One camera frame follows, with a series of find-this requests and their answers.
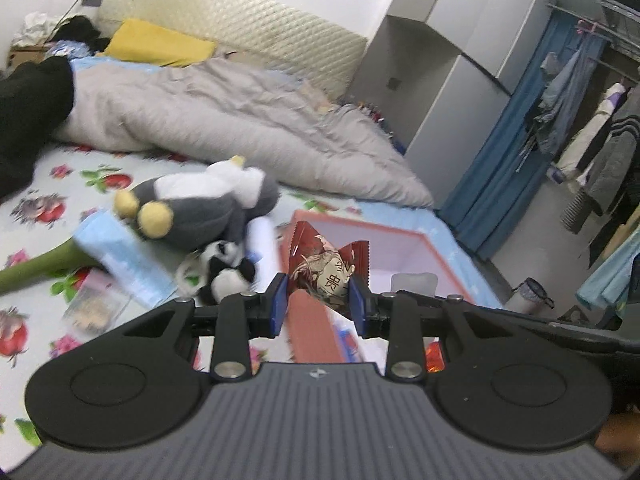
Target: green plush stem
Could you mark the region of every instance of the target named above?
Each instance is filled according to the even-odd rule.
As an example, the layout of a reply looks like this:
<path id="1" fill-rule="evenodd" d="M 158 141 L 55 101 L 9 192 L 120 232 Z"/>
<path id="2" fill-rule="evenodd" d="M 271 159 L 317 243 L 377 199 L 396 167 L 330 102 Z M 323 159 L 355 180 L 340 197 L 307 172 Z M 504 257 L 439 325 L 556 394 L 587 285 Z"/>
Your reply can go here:
<path id="1" fill-rule="evenodd" d="M 27 262 L 0 270 L 0 294 L 17 290 L 29 282 L 63 270 L 99 267 L 100 263 L 86 254 L 72 238 L 62 245 Z"/>

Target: bed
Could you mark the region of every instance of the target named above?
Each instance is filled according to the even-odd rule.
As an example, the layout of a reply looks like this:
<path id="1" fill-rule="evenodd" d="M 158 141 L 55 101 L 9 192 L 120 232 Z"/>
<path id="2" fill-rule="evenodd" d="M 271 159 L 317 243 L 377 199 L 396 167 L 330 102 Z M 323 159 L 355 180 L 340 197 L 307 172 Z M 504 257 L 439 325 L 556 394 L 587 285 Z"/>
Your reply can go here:
<path id="1" fill-rule="evenodd" d="M 288 77 L 301 76 L 322 88 L 332 98 L 346 89 L 357 67 L 366 40 L 335 25 L 269 0 L 104 0 L 100 24 L 113 33 L 125 16 L 151 20 L 201 38 L 222 38 L 224 49 L 245 50 L 262 56 L 268 70 Z M 212 20 L 212 8 L 236 9 L 230 22 Z M 95 65 L 117 66 L 130 72 L 149 73 L 157 68 L 123 64 L 108 58 L 74 62 L 76 73 Z M 135 153 L 103 152 L 85 145 L 54 144 L 37 163 L 33 183 L 0 205 L 0 262 L 10 266 L 41 254 L 69 238 L 83 218 L 97 208 L 111 208 L 113 192 L 167 173 L 201 171 L 206 163 L 184 153 L 167 150 Z M 285 226 L 296 209 L 376 222 L 423 232 L 443 256 L 469 299 L 500 308 L 491 288 L 469 257 L 456 244 L 449 229 L 428 208 L 358 200 L 282 186 L 280 201 L 270 217 Z M 160 244 L 156 257 L 175 269 L 184 257 Z M 0 337 L 0 468 L 11 470 L 38 445 L 24 409 L 23 393 L 31 374 L 48 359 L 79 344 L 62 323 L 68 302 L 82 279 L 83 269 L 50 278 L 29 288 L 0 297 L 0 328 L 10 327 Z M 118 318 L 125 322 L 144 312 L 132 304 Z M 206 366 L 212 340 L 203 338 L 194 366 Z M 252 358 L 287 360 L 286 346 L 252 342 Z"/>

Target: wooden nightstand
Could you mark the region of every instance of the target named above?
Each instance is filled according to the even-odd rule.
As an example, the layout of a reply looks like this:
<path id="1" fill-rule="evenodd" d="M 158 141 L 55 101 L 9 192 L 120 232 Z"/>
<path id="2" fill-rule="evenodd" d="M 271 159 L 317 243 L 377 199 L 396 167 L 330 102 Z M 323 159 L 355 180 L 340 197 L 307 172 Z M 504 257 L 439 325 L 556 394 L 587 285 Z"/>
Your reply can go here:
<path id="1" fill-rule="evenodd" d="M 27 61 L 34 61 L 38 63 L 44 59 L 44 55 L 49 47 L 50 45 L 14 46 L 9 51 L 9 56 L 6 60 L 6 67 L 14 70 L 18 65 Z"/>

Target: black circular cover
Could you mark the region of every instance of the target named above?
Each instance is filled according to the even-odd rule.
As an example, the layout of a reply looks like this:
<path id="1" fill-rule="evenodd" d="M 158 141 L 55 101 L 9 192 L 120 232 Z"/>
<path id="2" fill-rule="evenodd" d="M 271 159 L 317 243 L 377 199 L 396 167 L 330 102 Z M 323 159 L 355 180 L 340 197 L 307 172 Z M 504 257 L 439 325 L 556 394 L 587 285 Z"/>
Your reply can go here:
<path id="1" fill-rule="evenodd" d="M 37 370 L 25 404 L 47 440 L 124 448 L 183 423 L 202 394 L 198 375 L 154 338 L 103 336 Z"/>
<path id="2" fill-rule="evenodd" d="M 477 339 L 438 375 L 435 391 L 465 433 L 529 451 L 588 440 L 611 407 L 610 384 L 595 366 L 532 337 Z"/>

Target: electrical outlet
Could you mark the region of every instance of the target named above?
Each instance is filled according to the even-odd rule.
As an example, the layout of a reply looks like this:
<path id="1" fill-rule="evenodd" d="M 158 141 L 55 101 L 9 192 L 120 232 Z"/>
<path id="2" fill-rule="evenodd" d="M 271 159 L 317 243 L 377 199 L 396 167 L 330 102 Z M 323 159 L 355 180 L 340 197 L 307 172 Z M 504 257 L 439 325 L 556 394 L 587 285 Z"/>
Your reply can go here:
<path id="1" fill-rule="evenodd" d="M 100 7 L 102 0 L 82 0 L 81 5 L 83 7 Z"/>

